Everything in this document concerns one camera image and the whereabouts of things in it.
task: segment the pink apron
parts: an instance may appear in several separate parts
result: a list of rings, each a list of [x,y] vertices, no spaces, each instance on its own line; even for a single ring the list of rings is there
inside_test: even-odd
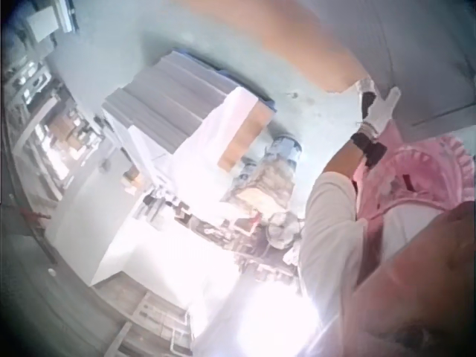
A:
[[[381,161],[372,170],[362,162],[354,174],[357,219],[368,222],[357,284],[380,264],[383,217],[391,208],[418,203],[451,210],[475,199],[475,163],[454,136],[405,144],[392,121],[379,141],[387,147]]]

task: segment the white shirt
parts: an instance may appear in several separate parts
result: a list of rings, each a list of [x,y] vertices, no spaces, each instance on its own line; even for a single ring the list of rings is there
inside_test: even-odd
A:
[[[382,261],[407,245],[441,211],[413,204],[389,210],[384,216]],[[327,325],[337,314],[344,264],[363,246],[366,219],[356,221],[356,192],[340,173],[316,180],[306,206],[299,271],[304,290]]]

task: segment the white glove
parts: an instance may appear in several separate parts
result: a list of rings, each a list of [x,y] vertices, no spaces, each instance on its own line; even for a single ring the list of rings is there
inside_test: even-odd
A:
[[[393,110],[399,102],[400,95],[400,89],[397,87],[393,87],[390,90],[385,100],[377,95],[372,106],[369,108],[369,115],[364,119],[359,131],[370,134],[372,138],[377,139],[390,122]]]

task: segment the floor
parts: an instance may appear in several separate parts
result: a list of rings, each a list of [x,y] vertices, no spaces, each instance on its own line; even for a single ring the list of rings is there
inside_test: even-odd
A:
[[[173,47],[189,48],[256,83],[275,101],[276,118],[248,156],[262,156],[271,136],[281,132],[300,141],[303,156],[292,209],[303,214],[315,178],[356,128],[359,109],[353,90],[327,94],[259,43],[174,1],[123,0],[117,6],[114,0],[82,0],[75,6],[80,31],[57,34],[58,47],[49,64],[90,118],[100,113],[106,96],[143,67]]]

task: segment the brown box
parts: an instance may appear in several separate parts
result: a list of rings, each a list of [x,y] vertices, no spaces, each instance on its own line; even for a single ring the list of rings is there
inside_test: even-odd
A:
[[[257,136],[266,128],[273,115],[274,111],[271,108],[258,101],[223,152],[218,166],[229,173],[247,153]]]

